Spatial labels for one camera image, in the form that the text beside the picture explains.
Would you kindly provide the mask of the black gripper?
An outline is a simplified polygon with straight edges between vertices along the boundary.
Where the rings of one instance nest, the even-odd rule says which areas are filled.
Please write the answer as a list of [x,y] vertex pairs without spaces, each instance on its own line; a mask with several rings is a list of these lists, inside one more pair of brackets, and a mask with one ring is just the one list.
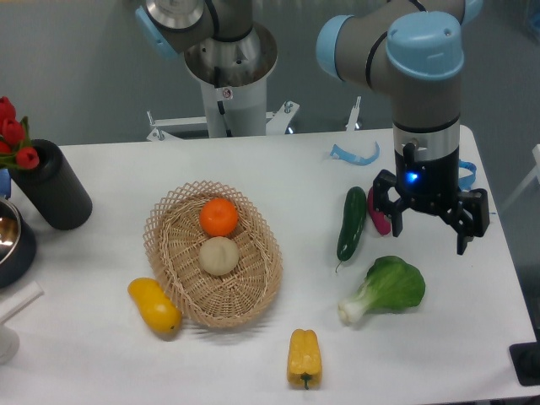
[[[475,237],[483,237],[489,226],[489,195],[483,188],[458,191],[459,148],[433,160],[406,161],[395,153],[396,174],[382,170],[373,181],[373,206],[391,221],[394,237],[402,233],[402,213],[411,208],[443,215],[457,234],[456,254],[462,255]],[[398,198],[390,199],[393,189]]]

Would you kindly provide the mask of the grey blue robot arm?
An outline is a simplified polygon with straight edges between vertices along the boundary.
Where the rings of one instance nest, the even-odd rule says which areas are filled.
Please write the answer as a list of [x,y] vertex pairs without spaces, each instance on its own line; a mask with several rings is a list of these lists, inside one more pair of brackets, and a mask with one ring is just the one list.
[[[462,254],[489,225],[487,193],[458,184],[462,26],[479,1],[390,1],[362,18],[338,15],[321,28],[316,59],[334,78],[391,101],[396,169],[373,183],[373,204],[402,231],[412,209],[441,218]],[[182,55],[200,83],[213,138],[267,133],[267,77],[278,51],[249,1],[146,1],[136,19],[163,57]]]

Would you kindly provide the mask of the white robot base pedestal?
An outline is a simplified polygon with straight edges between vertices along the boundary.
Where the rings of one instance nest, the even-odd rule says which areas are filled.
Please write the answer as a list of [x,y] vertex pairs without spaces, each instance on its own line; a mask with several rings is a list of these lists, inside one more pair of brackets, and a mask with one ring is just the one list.
[[286,100],[267,110],[267,78],[278,60],[272,34],[255,23],[246,37],[205,39],[183,52],[187,71],[199,83],[204,116],[155,120],[148,115],[151,141],[175,140],[178,132],[205,131],[210,138],[292,134],[300,105]]

